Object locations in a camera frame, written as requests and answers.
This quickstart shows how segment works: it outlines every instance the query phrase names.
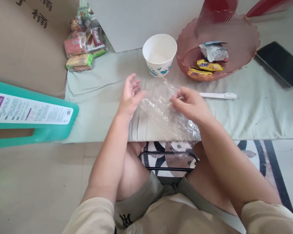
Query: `beige shirt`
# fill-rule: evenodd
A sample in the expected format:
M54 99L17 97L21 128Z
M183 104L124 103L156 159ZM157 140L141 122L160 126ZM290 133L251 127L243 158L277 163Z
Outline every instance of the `beige shirt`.
M284 206L254 201L242 209L242 222L248 234L293 233L293 214ZM106 198L91 198L73 213L63 234L114 233L114 207ZM145 215L125 233L239 233L221 219L198 210L178 193L152 204Z

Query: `leg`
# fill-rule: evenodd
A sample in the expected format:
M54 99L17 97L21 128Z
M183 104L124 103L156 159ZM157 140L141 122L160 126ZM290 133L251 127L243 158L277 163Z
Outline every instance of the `leg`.
M116 201L124 200L133 195L149 178L149 170L138 158L141 148L145 145L145 142L127 143L124 169L118 185Z
M194 170L186 176L188 182L214 206L232 215L237 215L208 162L202 142L197 143L193 147L193 151L200 161Z
M209 164L202 143L196 144L193 151L200 161L195 169L179 182L178 192L188 197L199 210L219 217L240 233L246 233L228 195Z
M154 173L150 173L139 160L138 155L144 146L145 143L127 144L114 212L117 229L127 228L140 219L151 204L162 195L171 192L168 191L169 188L165 189Z

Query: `pink plastic basket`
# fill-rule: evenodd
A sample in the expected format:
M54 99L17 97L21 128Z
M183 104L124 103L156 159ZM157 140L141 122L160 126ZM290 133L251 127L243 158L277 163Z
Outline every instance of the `pink plastic basket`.
M190 67L204 58L200 44L207 41L228 42L229 62L220 62L223 71L212 75L188 75ZM177 62L182 72L197 81L213 81L224 78L248 64L259 47L259 32L245 15L228 10L213 11L194 19L181 32L177 41Z

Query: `left hand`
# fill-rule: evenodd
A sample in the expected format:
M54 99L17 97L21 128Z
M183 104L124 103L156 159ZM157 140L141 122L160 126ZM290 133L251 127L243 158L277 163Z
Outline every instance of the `left hand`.
M140 79L134 80L135 78L135 73L126 78L124 90L121 95L116 114L124 116L125 118L128 118L128 120L132 119L133 114L137 109L139 103L147 93L145 90L138 92L138 90L141 88L141 85L139 85Z

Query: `snack bag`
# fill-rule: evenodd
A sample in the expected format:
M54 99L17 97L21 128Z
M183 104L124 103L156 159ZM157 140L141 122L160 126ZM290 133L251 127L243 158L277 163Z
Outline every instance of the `snack bag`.
M81 16L82 20L84 22L87 21L87 19L93 14L93 11L90 9L89 4L86 6L80 6L78 7L78 16Z
M67 61L66 67L71 72L84 72L92 68L92 61L92 54L76 55Z
M87 29L92 29L96 27L100 27L100 23L94 15L90 15L88 19L85 21L85 26Z
M209 62L213 61L229 61L228 51L223 46L224 44L227 44L227 42L222 41L210 41L205 42L204 44L201 44L201 51L204 54L204 56L207 58Z
M218 63L209 63L205 59L201 59L197 61L197 65L200 69L207 70L207 71L223 71L223 67L220 66Z
M91 53L95 58L100 57L101 55L104 55L107 52L107 48L101 48L97 50L93 50Z
M188 70L188 75L189 76L198 76L198 75L212 75L213 73L209 71L200 71L196 67L190 67Z
M64 41L64 47L68 58L88 53L86 34L84 32L71 33Z
M85 32L86 26L84 24L84 22L81 19L81 16L76 16L74 18L71 19L71 21L69 22L70 27L71 27L71 32Z
M87 30L86 36L87 36L87 45L88 45L89 52L105 47L102 40L101 27L96 27L96 28Z

